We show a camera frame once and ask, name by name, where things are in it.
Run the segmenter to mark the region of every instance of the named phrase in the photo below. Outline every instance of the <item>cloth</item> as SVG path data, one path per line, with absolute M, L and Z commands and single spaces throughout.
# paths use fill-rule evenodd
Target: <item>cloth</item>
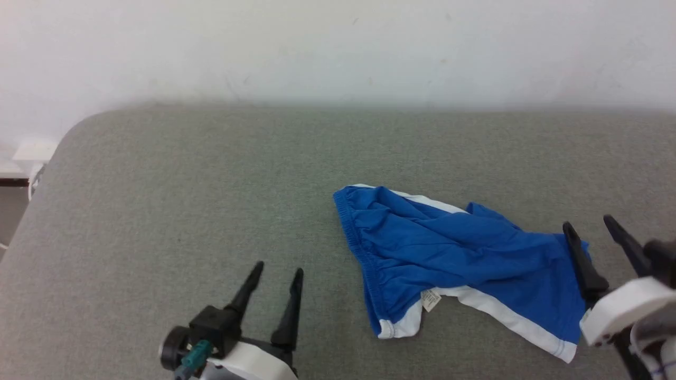
M 433 289 L 573 359 L 585 305 L 563 234 L 522 231 L 480 204 L 461 210 L 385 187 L 348 186 L 334 200 L 379 338 L 417 333 L 420 293 Z

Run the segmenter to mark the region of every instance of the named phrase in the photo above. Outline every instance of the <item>teal connector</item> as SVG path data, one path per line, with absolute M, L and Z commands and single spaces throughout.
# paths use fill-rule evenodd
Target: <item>teal connector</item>
M 190 352 L 180 361 L 180 366 L 174 371 L 176 380 L 189 380 L 195 371 L 206 364 L 212 353 L 212 344 L 209 341 L 199 341 Z

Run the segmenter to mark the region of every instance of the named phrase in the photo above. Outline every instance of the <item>white trim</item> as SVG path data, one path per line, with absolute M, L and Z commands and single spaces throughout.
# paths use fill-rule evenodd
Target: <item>white trim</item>
M 362 183 L 352 186 L 369 187 L 371 189 L 374 188 L 373 186 L 364 185 Z M 410 195 L 407 193 L 402 193 L 401 191 L 390 191 L 401 197 L 410 199 L 411 201 L 438 208 L 451 214 L 456 212 L 465 212 L 456 206 L 451 206 L 440 201 L 435 201 L 423 195 Z M 576 344 L 557 338 L 554 334 L 543 329 L 540 325 L 533 322 L 532 320 L 515 313 L 512 309 L 505 306 L 492 295 L 488 295 L 469 286 L 449 288 L 436 287 L 434 290 L 440 295 L 457 297 L 461 304 L 470 306 L 471 308 L 475 308 L 492 316 L 493 318 L 497 319 L 498 322 L 505 325 L 505 327 L 508 329 L 521 335 L 527 341 L 535 344 L 537 347 L 540 347 L 541 349 L 549 352 L 566 363 L 570 363 L 575 356 L 575 352 L 577 351 Z M 420 318 L 422 313 L 423 304 L 421 301 L 417 301 L 406 311 L 404 317 L 398 322 L 392 323 L 390 320 L 381 319 L 379 321 L 381 332 L 378 334 L 378 338 L 390 339 L 393 337 L 401 338 L 416 335 L 418 330 L 420 330 Z
M 423 302 L 417 301 L 408 308 L 406 314 L 397 323 L 381 319 L 381 333 L 379 339 L 412 337 L 420 330 L 420 318 L 423 315 Z
M 515 313 L 492 295 L 469 286 L 436 287 L 434 290 L 441 295 L 457 297 L 461 304 L 492 316 L 508 329 L 566 363 L 570 363 L 575 356 L 577 344 L 557 338 L 532 320 Z
M 355 187 L 368 187 L 370 189 L 375 189 L 375 186 L 370 186 L 370 185 L 365 185 L 363 183 L 358 183 L 356 185 L 350 185 L 350 186 L 355 186 Z M 458 208 L 456 206 L 452 206 L 449 204 L 445 204 L 440 201 L 435 201 L 434 199 L 429 199 L 428 197 L 425 197 L 424 195 L 410 195 L 409 193 L 404 193 L 402 191 L 394 191 L 390 190 L 391 192 L 395 193 L 396 195 L 400 197 L 404 197 L 406 199 L 410 199 L 416 203 L 420 204 L 425 204 L 434 208 L 438 208 L 439 210 L 443 210 L 448 212 L 449 214 L 455 214 L 457 212 L 462 212 L 467 214 L 467 211 L 463 210 L 462 208 Z

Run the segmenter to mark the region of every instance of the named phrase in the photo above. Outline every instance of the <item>blue shorts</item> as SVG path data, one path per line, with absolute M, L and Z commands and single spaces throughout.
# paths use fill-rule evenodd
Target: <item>blue shorts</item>
M 522 231 L 480 204 L 462 210 L 385 187 L 348 186 L 333 198 L 379 338 L 417 333 L 420 293 L 431 289 L 573 359 L 585 304 L 563 234 Z

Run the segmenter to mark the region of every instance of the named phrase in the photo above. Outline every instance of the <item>white wall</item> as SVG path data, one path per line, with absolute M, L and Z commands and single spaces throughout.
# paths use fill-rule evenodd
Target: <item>white wall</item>
M 146 101 L 676 110 L 674 0 L 0 0 L 0 158 Z

